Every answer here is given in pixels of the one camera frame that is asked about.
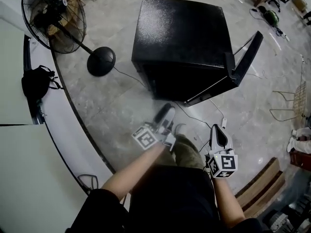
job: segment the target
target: white sneaker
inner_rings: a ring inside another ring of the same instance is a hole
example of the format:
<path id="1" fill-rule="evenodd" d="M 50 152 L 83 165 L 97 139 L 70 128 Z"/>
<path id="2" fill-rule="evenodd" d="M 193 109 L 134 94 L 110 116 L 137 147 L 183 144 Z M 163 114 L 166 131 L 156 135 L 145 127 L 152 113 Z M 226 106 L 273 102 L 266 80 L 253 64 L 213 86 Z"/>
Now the white sneaker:
<path id="1" fill-rule="evenodd" d="M 291 137 L 290 141 L 289 141 L 289 143 L 287 145 L 287 152 L 288 153 L 294 148 L 294 141 L 295 141 L 295 139 Z"/>
<path id="2" fill-rule="evenodd" d="M 185 135 L 187 132 L 187 127 L 184 123 L 179 123 L 176 125 L 176 128 L 175 128 L 175 135 L 178 135 L 178 134 L 183 134 Z"/>
<path id="3" fill-rule="evenodd" d="M 297 130 L 292 130 L 292 136 L 297 138 Z"/>

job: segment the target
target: black backpack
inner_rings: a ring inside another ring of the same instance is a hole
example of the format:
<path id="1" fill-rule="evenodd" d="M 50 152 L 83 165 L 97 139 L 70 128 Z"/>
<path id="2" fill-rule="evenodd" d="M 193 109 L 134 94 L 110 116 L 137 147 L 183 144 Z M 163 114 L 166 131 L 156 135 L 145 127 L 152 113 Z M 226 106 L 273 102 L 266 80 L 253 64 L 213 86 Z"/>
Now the black backpack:
<path id="1" fill-rule="evenodd" d="M 29 102 L 37 102 L 43 98 L 48 92 L 48 89 L 63 89 L 59 83 L 55 81 L 58 77 L 55 77 L 55 72 L 49 68 L 40 65 L 34 70 L 28 70 L 24 72 L 24 76 L 21 78 L 21 85 L 23 92 Z M 50 86 L 50 82 L 53 82 L 56 87 Z"/>

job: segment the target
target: gray floor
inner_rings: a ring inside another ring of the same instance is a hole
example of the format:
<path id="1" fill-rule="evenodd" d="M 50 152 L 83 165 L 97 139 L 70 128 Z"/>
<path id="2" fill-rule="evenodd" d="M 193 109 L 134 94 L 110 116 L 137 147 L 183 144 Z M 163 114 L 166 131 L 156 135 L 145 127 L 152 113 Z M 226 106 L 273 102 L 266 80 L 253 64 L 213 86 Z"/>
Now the gray floor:
<path id="1" fill-rule="evenodd" d="M 132 47 L 141 0 L 84 0 L 87 36 L 84 43 L 95 49 L 111 47 L 117 56 L 116 68 L 138 75 L 131 63 Z M 193 0 L 221 6 L 224 10 L 233 50 L 257 30 L 264 41 L 249 73 L 240 87 L 213 98 L 227 118 L 227 131 L 232 135 L 239 156 L 239 170 L 229 179 L 234 193 L 246 185 L 272 157 L 279 158 L 281 169 L 289 165 L 286 146 L 294 127 L 292 121 L 277 122 L 270 108 L 283 107 L 283 98 L 272 90 L 295 91 L 300 84 L 301 59 L 310 56 L 311 28 L 305 27 L 291 2 L 281 4 L 279 27 L 290 38 L 287 42 L 261 20 L 252 18 L 252 0 Z M 70 96 L 101 151 L 120 169 L 140 154 L 131 133 L 151 120 L 165 103 L 155 101 L 137 81 L 113 70 L 104 77 L 92 77 L 86 69 L 88 54 L 75 53 L 57 57 Z M 303 78 L 310 85 L 310 65 L 304 65 Z M 190 108 L 187 113 L 209 124 L 220 123 L 222 115 L 210 101 Z M 176 108 L 175 125 L 186 123 L 187 137 L 201 148 L 209 139 L 209 128 L 188 118 Z"/>

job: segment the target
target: person's hand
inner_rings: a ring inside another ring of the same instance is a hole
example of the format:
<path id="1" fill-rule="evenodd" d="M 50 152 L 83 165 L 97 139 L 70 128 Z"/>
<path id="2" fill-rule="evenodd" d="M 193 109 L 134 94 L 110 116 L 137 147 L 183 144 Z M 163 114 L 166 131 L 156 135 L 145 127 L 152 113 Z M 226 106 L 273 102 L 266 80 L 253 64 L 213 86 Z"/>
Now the person's hand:
<path id="1" fill-rule="evenodd" d="M 162 152 L 164 149 L 165 149 L 165 145 L 161 142 L 157 142 L 152 147 L 147 149 L 147 151 L 157 151 L 157 152 L 160 151 L 160 152 Z"/>

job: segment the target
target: black mini fridge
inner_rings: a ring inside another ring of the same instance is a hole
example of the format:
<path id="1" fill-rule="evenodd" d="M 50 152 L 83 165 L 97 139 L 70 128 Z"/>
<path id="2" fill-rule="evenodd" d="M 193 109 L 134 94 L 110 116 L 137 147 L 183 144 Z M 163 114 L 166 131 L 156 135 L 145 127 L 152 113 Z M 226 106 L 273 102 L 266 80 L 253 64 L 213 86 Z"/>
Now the black mini fridge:
<path id="1" fill-rule="evenodd" d="M 262 40 L 256 32 L 237 60 L 221 7 L 142 0 L 132 62 L 155 99 L 191 106 L 239 86 Z"/>

